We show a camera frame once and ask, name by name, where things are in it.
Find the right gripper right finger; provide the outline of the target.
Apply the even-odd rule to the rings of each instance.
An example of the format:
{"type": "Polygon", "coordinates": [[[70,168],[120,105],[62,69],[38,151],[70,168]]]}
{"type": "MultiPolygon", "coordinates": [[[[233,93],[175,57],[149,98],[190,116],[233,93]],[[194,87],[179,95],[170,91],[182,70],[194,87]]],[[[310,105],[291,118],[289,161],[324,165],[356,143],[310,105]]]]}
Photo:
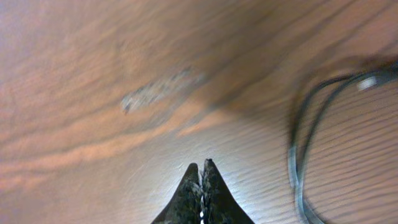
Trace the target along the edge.
{"type": "Polygon", "coordinates": [[[235,201],[212,159],[204,162],[201,186],[205,224],[254,224],[235,201]]]}

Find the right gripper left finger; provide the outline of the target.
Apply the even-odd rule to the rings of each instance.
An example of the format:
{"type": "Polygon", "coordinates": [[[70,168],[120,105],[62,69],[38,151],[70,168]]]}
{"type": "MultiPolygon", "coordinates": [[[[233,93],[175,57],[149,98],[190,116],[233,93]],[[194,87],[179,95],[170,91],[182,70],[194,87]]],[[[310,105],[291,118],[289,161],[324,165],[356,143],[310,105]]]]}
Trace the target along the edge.
{"type": "Polygon", "coordinates": [[[198,165],[191,163],[185,171],[176,191],[153,224],[200,224],[201,188],[198,165]]]}

